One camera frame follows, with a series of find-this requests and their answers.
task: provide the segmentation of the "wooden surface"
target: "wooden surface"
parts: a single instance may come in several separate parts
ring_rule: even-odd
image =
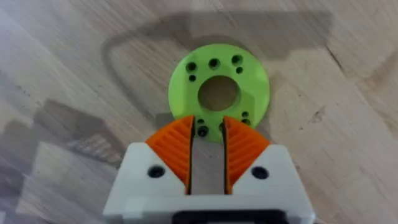
[[[126,146],[170,118],[172,70],[215,42],[266,67],[258,130],[289,148],[320,223],[398,223],[397,1],[2,0],[5,223],[103,223]],[[220,152],[195,146],[199,193]]]

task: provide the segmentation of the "green 3d printed part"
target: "green 3d printed part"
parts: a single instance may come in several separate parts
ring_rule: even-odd
[[[231,103],[220,101],[219,95],[231,96]],[[217,99],[216,107],[207,103]],[[269,82],[261,63],[246,50],[228,44],[210,44],[192,51],[177,65],[169,84],[174,118],[193,114],[197,136],[212,142],[222,141],[223,116],[255,127],[268,102]]]

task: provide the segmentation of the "orange gripper pad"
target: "orange gripper pad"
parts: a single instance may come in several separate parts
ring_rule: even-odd
[[[225,194],[232,194],[232,187],[258,156],[269,141],[250,126],[224,116]]]
[[[193,115],[175,120],[146,141],[146,144],[184,183],[187,194],[190,191],[193,120]]]

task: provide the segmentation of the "screw hole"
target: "screw hole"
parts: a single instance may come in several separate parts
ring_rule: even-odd
[[[265,180],[269,177],[268,170],[264,167],[253,167],[251,169],[251,174],[260,180]]]
[[[198,128],[198,135],[200,137],[205,137],[209,133],[209,128],[207,126],[200,126]]]
[[[190,75],[190,76],[189,76],[189,80],[190,80],[191,82],[194,82],[196,79],[197,79],[197,77],[196,77],[195,75]]]
[[[220,61],[217,59],[217,58],[212,58],[210,61],[209,61],[209,67],[211,68],[211,69],[217,69],[218,67],[219,67],[219,65],[220,65]]]
[[[245,123],[245,124],[247,124],[247,125],[250,125],[250,120],[249,120],[249,119],[246,119],[246,118],[245,118],[245,119],[242,120],[242,122]]]
[[[224,122],[221,122],[221,124],[218,126],[219,131],[223,131],[224,128]]]
[[[195,62],[190,62],[187,65],[187,72],[193,72],[197,69],[197,65],[195,64]]]
[[[159,178],[159,177],[162,177],[165,172],[166,172],[166,170],[162,166],[154,165],[149,168],[148,176],[151,178]]]
[[[242,67],[236,68],[236,73],[240,74],[242,72],[243,72],[243,68]]]
[[[235,66],[239,66],[242,64],[243,58],[242,55],[234,55],[232,56],[231,62]]]

